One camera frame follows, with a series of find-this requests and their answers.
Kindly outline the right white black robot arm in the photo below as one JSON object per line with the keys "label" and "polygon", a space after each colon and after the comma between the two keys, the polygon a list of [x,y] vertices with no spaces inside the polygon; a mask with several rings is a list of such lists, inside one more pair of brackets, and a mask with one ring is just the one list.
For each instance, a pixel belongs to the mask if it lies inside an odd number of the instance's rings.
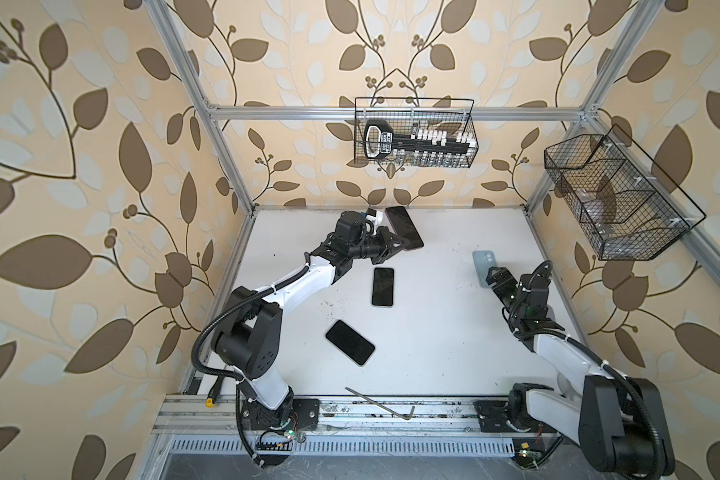
{"label": "right white black robot arm", "polygon": [[514,277],[488,268],[485,282],[502,304],[512,336],[551,364],[570,389],[530,382],[513,385],[505,421],[517,432],[546,425],[579,446],[590,466],[625,479],[661,479],[676,460],[658,387],[629,377],[597,355],[549,314],[552,264]]}

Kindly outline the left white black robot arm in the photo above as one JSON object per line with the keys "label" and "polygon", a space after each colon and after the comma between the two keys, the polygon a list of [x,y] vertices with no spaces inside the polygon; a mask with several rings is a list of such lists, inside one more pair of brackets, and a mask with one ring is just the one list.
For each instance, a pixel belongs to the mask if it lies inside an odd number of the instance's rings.
{"label": "left white black robot arm", "polygon": [[274,367],[284,316],[313,294],[335,284],[356,260],[380,265],[407,241],[382,224],[384,215],[344,211],[335,228],[301,268],[258,290],[238,287],[223,311],[201,331],[191,350],[194,369],[216,379],[211,391],[232,379],[258,406],[260,425],[279,429],[294,416],[293,389]]}

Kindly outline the pale blue phone case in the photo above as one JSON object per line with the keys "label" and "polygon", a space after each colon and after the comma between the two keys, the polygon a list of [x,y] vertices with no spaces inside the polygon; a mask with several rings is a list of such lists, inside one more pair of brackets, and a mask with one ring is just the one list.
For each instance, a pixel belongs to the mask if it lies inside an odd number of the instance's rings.
{"label": "pale blue phone case", "polygon": [[496,266],[494,253],[490,250],[475,250],[472,252],[472,259],[479,285],[484,289],[490,289],[487,278],[490,270]]}

